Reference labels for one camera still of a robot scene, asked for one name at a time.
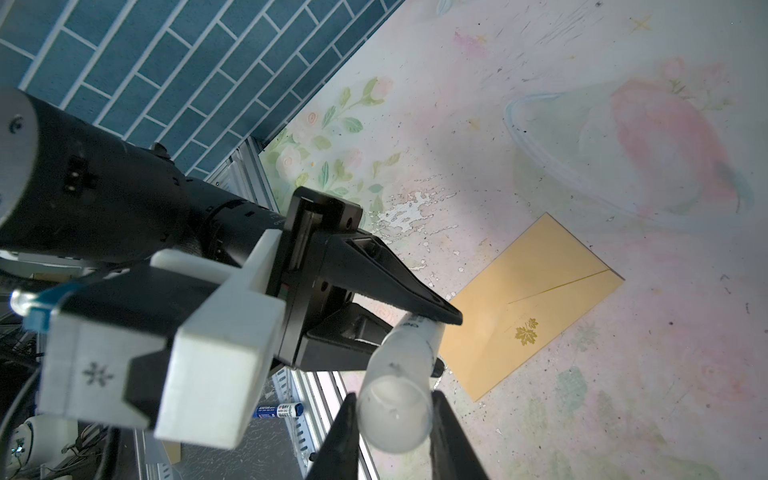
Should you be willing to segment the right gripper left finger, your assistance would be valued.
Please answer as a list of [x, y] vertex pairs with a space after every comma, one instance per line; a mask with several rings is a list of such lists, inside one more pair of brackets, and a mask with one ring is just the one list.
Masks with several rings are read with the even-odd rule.
[[359, 462], [357, 395], [349, 393], [335, 417], [306, 480], [356, 480]]

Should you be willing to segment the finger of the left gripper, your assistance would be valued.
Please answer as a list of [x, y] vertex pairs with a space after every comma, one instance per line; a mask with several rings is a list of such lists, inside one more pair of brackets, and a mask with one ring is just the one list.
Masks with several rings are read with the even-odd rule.
[[327, 234], [319, 273], [334, 287], [400, 310], [447, 325], [463, 323], [457, 308], [421, 282], [374, 235]]
[[349, 303], [302, 334], [296, 368], [305, 372], [364, 371], [393, 326]]

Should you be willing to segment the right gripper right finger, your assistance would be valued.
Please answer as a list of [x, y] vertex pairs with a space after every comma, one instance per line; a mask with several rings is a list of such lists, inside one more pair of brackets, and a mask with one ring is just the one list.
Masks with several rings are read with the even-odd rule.
[[431, 393], [430, 460], [433, 480], [488, 480], [445, 395]]

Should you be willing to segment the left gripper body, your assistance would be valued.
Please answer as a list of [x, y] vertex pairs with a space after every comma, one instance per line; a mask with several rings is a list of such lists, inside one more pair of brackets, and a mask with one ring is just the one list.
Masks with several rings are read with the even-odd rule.
[[274, 359], [296, 369], [358, 369], [359, 354], [332, 331], [331, 317], [351, 302], [320, 273], [326, 242], [354, 233], [362, 208], [307, 187], [297, 188], [280, 236], [267, 292], [285, 302]]

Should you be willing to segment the white glue stick cap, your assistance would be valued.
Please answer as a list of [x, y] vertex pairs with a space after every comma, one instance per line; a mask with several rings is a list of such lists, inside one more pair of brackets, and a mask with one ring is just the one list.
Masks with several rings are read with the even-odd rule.
[[433, 420], [429, 375], [394, 361], [366, 370], [357, 399], [358, 428], [375, 449], [405, 454], [424, 443]]

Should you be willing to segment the white glue stick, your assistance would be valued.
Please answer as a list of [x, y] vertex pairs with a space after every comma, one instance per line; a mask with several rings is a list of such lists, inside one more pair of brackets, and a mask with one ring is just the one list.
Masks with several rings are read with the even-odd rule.
[[440, 378], [445, 370], [439, 359], [445, 327], [423, 316], [405, 316], [380, 347], [385, 364], [417, 381]]

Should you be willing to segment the yellow envelope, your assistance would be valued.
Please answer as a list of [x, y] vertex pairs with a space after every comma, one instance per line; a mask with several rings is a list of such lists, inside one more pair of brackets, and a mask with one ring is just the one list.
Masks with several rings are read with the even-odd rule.
[[478, 401], [623, 282], [544, 214], [452, 299], [463, 322], [446, 329], [440, 355]]

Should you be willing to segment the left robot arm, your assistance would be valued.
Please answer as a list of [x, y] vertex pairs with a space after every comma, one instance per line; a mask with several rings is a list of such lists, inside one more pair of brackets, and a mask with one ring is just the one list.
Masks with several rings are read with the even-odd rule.
[[1, 91], [1, 246], [106, 264], [164, 248], [240, 266], [280, 232], [267, 291], [286, 303], [273, 366], [363, 370], [388, 334], [355, 295], [446, 325], [461, 312], [416, 278], [362, 208], [307, 187], [289, 211], [190, 178], [156, 146], [143, 149], [17, 88]]

